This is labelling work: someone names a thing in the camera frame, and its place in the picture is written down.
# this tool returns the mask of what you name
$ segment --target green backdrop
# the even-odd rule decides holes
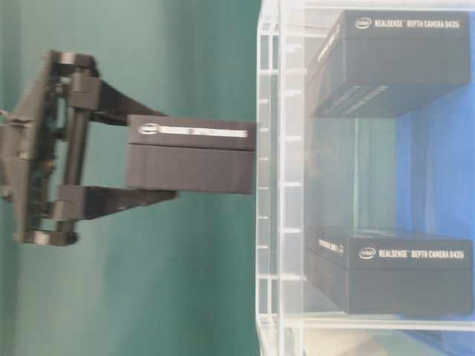
[[[47,49],[175,116],[255,119],[258,0],[0,0],[0,108]],[[93,124],[84,184],[124,184],[126,129]],[[254,197],[176,201],[81,222],[79,244],[11,242],[0,203],[3,356],[257,355]]]

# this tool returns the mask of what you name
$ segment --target camera box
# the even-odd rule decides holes
[[[470,80],[467,13],[345,10],[309,66],[307,111],[397,117]]]
[[[130,115],[129,188],[250,194],[255,124]]]
[[[472,311],[468,269],[350,269],[307,249],[305,275],[348,314],[421,317]]]
[[[472,310],[472,244],[379,229],[307,229],[308,281],[352,314]]]

